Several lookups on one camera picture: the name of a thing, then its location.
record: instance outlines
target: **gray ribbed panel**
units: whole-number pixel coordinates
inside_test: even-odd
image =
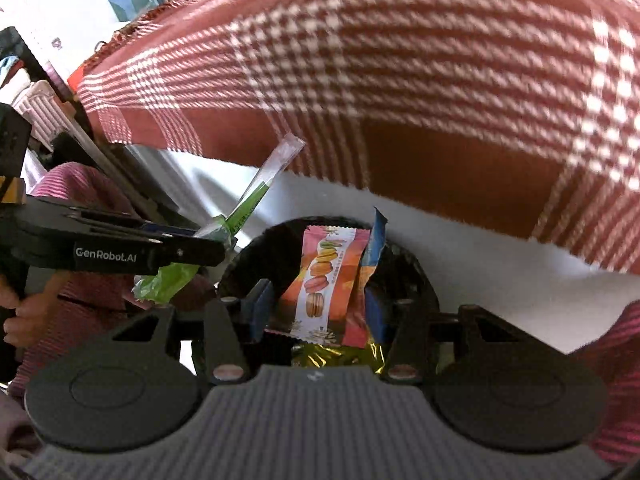
[[[82,455],[47,447],[37,480],[601,480],[586,446],[521,456],[485,449],[449,429],[412,386],[365,367],[263,367],[219,386],[172,436],[133,452]]]

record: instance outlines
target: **macaron picture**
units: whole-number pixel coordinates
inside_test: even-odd
[[[342,247],[342,244],[334,240],[322,240],[320,242],[321,249],[331,249],[336,247]]]
[[[316,262],[330,262],[338,257],[338,253],[334,248],[322,249],[316,256]]]
[[[325,276],[332,270],[334,270],[334,266],[331,262],[317,262],[311,266],[309,273],[312,276]]]
[[[329,286],[329,280],[326,276],[316,276],[305,282],[305,291],[307,294],[319,292]]]
[[[306,297],[306,315],[309,317],[320,317],[322,316],[322,310],[324,309],[324,296],[322,294],[318,294],[317,292],[314,294],[309,294]]]

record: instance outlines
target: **snack wrapper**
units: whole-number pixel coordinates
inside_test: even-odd
[[[386,242],[386,222],[386,217],[376,208],[376,219],[369,235],[369,243],[362,255],[358,277],[347,307],[347,325],[342,339],[342,344],[345,346],[366,348],[369,344],[364,288],[378,268],[380,254]]]
[[[309,226],[300,273],[282,295],[268,330],[311,343],[339,345],[369,230]]]
[[[373,341],[367,343],[364,348],[304,343],[295,345],[291,353],[291,365],[302,368],[364,365],[371,368],[373,373],[379,374],[385,367],[382,347]]]
[[[231,250],[236,245],[236,234],[254,212],[271,183],[304,146],[304,140],[287,134],[258,170],[228,218],[216,216],[194,236],[222,242],[227,251]],[[199,268],[191,264],[170,264],[161,267],[155,276],[136,276],[133,294],[139,300],[167,304],[194,278]]]

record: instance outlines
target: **human hand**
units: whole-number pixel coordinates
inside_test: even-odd
[[[42,339],[58,311],[58,294],[69,278],[69,272],[58,271],[47,282],[43,292],[20,300],[0,274],[0,306],[15,309],[15,317],[4,322],[4,342],[16,348],[26,348]]]

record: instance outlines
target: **white floor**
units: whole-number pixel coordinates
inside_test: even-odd
[[[187,218],[203,224],[229,213],[255,173],[185,153],[133,148],[136,158]],[[569,352],[599,337],[626,304],[640,299],[640,276],[593,270],[551,246],[448,221],[369,192],[280,176],[239,237],[245,246],[266,227],[309,215],[389,219],[388,236],[416,254],[443,310],[476,303]]]

